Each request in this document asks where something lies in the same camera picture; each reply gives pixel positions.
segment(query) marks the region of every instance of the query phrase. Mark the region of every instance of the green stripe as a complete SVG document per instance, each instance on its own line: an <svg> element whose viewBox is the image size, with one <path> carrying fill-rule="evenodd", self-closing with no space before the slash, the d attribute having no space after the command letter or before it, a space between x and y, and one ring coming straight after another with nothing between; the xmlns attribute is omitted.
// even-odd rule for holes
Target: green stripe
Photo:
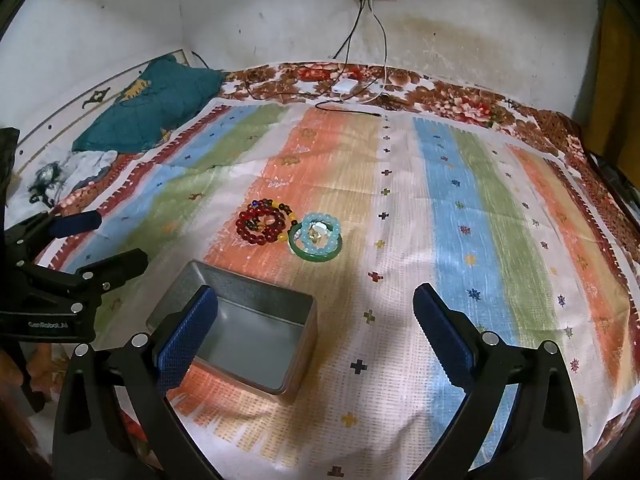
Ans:
<svg viewBox="0 0 640 480"><path fill-rule="evenodd" d="M150 261L158 256L167 244L179 237L181 226L193 216L200 202L226 182L229 166L250 150L286 111L285 107L275 104L259 107L239 121L184 174L162 184L162 191L154 198L148 214L130 232L116 253L140 248L148 254ZM202 193L202 197L189 200L190 195L197 193ZM169 230L172 222L175 223L174 229ZM95 317L96 332L105 328L120 304L118 298L126 298L130 287L136 282L127 282L102 297L102 307Z"/></svg>
<svg viewBox="0 0 640 480"><path fill-rule="evenodd" d="M476 179L520 344L537 347L545 339L562 340L558 337L548 274L520 206L498 177L480 140L456 128L451 131L462 159Z"/></svg>

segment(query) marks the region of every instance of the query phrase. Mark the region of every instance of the green jade bangle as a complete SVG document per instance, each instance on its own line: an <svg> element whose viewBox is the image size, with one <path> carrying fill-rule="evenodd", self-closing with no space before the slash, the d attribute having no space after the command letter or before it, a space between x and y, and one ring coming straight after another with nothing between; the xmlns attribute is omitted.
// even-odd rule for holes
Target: green jade bangle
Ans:
<svg viewBox="0 0 640 480"><path fill-rule="evenodd" d="M329 231L334 230L334 228L331 225L326 225L326 224L323 224L323 225L325 225L325 227L329 229ZM294 238L295 234L298 231L300 231L301 227L302 227L302 224L297 223L294 226L292 226L291 229L289 229L289 247L291 247L291 250L293 250L293 252L296 253L296 256L299 256L300 258L308 262L315 262L319 264L322 262L328 262L329 260L333 260L338 254L340 254L340 251L342 250L342 236L338 236L338 248L332 253L328 253L328 254L305 253L305 251L303 251L296 245L296 239Z"/></svg>

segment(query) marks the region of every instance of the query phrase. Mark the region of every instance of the silver screw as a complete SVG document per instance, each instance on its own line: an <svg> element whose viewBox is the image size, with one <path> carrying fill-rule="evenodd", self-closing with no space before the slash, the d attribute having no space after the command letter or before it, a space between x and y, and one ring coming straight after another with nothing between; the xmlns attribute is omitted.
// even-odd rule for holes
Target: silver screw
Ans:
<svg viewBox="0 0 640 480"><path fill-rule="evenodd" d="M147 341L149 341L149 336L143 333L136 334L131 338L131 344L136 348L146 345Z"/></svg>
<svg viewBox="0 0 640 480"><path fill-rule="evenodd" d="M80 343L78 346L76 346L75 354L78 357L82 357L88 351L89 351L89 345L87 343Z"/></svg>
<svg viewBox="0 0 640 480"><path fill-rule="evenodd" d="M484 341L488 345L495 346L500 342L500 338L494 332L483 332L482 341Z"/></svg>
<svg viewBox="0 0 640 480"><path fill-rule="evenodd" d="M545 350L550 354L555 354L556 352L558 352L558 346L553 341L545 341L545 344L543 346Z"/></svg>

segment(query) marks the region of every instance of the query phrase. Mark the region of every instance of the wall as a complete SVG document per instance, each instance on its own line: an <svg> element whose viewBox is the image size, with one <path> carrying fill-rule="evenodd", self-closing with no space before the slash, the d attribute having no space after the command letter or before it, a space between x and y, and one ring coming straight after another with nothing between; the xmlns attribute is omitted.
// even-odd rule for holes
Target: wall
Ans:
<svg viewBox="0 0 640 480"><path fill-rule="evenodd" d="M26 0L0 41L0 125L23 130L71 87L181 41L179 0Z"/></svg>
<svg viewBox="0 0 640 480"><path fill-rule="evenodd" d="M590 83L582 83L597 0L398 0L375 11L391 66L568 115L588 101ZM0 41L0 125L33 127L65 92L78 95L101 73L181 42L228 70L327 59L356 12L355 0L27 0ZM368 12L350 59L382 63L382 35Z"/></svg>
<svg viewBox="0 0 640 480"><path fill-rule="evenodd" d="M184 34L210 65L327 59L354 0L180 0ZM574 113L598 21L597 0L397 0L375 5L392 66L468 81L524 104ZM382 63L364 15L350 59Z"/></svg>

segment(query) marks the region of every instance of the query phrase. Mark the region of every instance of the teal pillow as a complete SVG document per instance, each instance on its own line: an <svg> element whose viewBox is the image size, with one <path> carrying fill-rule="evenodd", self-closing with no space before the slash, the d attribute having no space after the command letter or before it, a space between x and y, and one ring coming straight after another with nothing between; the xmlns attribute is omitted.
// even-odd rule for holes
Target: teal pillow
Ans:
<svg viewBox="0 0 640 480"><path fill-rule="evenodd" d="M139 153L154 147L218 94L223 72L181 65L171 54L153 60L73 143L72 150Z"/></svg>

